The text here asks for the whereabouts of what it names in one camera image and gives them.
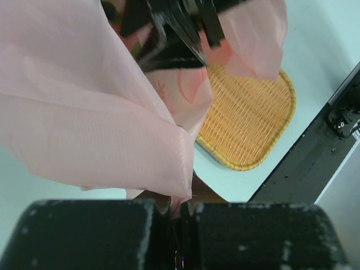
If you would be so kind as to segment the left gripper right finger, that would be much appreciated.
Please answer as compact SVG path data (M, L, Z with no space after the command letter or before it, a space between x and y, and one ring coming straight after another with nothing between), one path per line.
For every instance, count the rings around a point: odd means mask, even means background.
M185 269L350 268L314 204L182 204L181 221Z

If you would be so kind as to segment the woven bamboo tray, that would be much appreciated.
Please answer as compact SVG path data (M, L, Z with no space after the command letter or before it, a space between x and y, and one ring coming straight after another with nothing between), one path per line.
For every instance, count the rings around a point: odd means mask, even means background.
M296 109L294 86L280 70L275 81L230 76L208 67L214 101L197 142L223 166L247 171L269 155Z

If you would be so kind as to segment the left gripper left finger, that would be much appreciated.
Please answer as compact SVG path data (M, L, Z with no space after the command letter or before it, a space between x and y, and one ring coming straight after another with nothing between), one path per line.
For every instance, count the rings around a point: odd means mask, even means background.
M168 217L144 200L42 200L21 215L2 269L171 269Z

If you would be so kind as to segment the pink plastic bag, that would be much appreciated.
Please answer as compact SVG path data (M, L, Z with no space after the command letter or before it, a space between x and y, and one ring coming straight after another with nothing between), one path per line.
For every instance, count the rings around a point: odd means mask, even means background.
M236 77L276 78L284 1L213 1L225 36L216 49L196 1L182 1L205 66L146 66L146 2L1 2L1 145L29 172L184 202L213 100L210 64Z

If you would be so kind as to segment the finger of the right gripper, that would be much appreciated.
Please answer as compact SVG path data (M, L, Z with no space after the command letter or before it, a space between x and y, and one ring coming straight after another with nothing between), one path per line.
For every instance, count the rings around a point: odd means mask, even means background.
M209 47L211 49L220 47L225 36L214 2L212 0L199 0L196 1L196 5Z
M152 29L146 42L146 66L205 66L195 24L182 1L147 1Z

